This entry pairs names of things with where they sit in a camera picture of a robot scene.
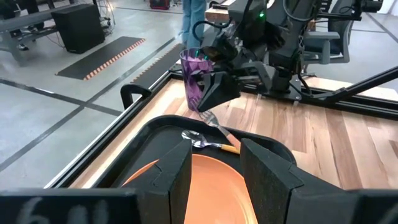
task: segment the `blue jeans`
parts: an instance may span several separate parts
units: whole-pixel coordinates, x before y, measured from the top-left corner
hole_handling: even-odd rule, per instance
[[[192,34],[192,27],[198,21],[205,20],[206,0],[182,0],[182,42],[188,49],[200,47],[200,41],[196,40]],[[201,39],[205,25],[200,24],[197,26],[197,36]]]

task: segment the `black tray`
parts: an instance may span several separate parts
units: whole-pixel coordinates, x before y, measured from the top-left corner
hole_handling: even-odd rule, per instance
[[[229,144],[217,128],[207,126],[201,121],[175,115],[159,116],[146,123],[105,170],[93,187],[120,187],[141,167],[164,156],[183,139],[183,130],[202,133],[207,141]],[[248,138],[269,149],[280,157],[296,164],[293,154],[279,141],[265,136],[228,129],[238,139]],[[239,155],[213,147],[192,148],[194,154],[210,156],[225,162],[240,174],[242,169]]]

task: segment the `orange handle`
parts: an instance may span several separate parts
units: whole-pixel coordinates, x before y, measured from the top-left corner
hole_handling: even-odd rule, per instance
[[[241,153],[241,141],[239,141],[238,139],[236,139],[235,136],[233,136],[231,133],[229,133],[226,138],[228,139],[228,141],[235,146],[237,152],[240,154]]]
[[[228,151],[228,152],[233,152],[239,154],[239,150],[237,150],[234,146],[229,146],[229,145],[221,145],[221,149]]]

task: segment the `purple plastic cup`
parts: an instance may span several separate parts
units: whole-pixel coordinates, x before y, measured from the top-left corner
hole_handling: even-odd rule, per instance
[[[196,110],[197,105],[194,101],[201,99],[202,92],[193,76],[212,71],[213,64],[210,60],[205,59],[205,55],[200,53],[200,49],[183,50],[180,53],[180,59],[188,108]]]

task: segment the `spoon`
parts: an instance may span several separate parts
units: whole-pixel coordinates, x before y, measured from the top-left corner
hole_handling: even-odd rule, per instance
[[[220,144],[220,143],[207,142],[206,138],[202,134],[196,131],[184,130],[182,131],[181,136],[184,139],[190,139],[193,147],[203,148],[206,146],[214,146],[228,152],[239,154],[239,151],[233,146]]]

